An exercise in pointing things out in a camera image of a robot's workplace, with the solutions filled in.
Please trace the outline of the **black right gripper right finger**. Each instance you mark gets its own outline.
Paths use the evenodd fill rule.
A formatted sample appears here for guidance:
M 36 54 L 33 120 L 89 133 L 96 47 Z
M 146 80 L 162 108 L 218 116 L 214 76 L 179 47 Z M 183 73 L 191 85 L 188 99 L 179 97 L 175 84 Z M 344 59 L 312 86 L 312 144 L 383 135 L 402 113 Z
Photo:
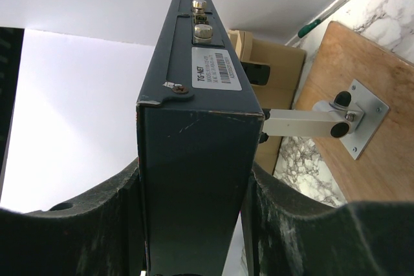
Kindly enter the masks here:
M 254 164 L 241 219 L 249 275 L 412 275 L 413 204 L 317 202 Z

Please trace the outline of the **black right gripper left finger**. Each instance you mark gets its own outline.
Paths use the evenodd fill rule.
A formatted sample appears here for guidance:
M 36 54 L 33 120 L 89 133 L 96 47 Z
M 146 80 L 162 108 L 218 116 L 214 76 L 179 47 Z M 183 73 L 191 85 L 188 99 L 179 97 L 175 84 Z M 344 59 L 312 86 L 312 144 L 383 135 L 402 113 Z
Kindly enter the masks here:
M 48 211 L 1 210 L 2 275 L 140 275 L 138 161 Z

